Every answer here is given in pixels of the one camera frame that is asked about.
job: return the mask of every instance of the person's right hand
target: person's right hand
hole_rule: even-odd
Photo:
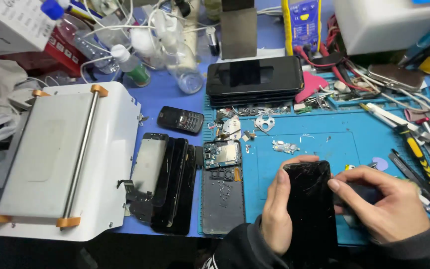
[[[371,205],[346,182],[374,186],[384,198]],[[401,241],[430,228],[427,213],[411,183],[361,166],[339,173],[328,181],[328,186],[355,211],[373,238],[381,243]]]

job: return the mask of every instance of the black phone screen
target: black phone screen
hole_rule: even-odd
[[[289,164],[284,170],[290,176],[287,210],[293,223],[286,257],[294,268],[324,268],[329,258],[335,258],[338,246],[333,194],[328,187],[330,164]]]

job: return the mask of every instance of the multimeter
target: multimeter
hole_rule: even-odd
[[[204,122],[203,114],[175,107],[164,106],[157,118],[157,124],[170,129],[199,133]]]
[[[285,23],[285,47],[288,55],[293,48],[311,45],[311,51],[320,49],[321,0],[282,0],[281,9]]]

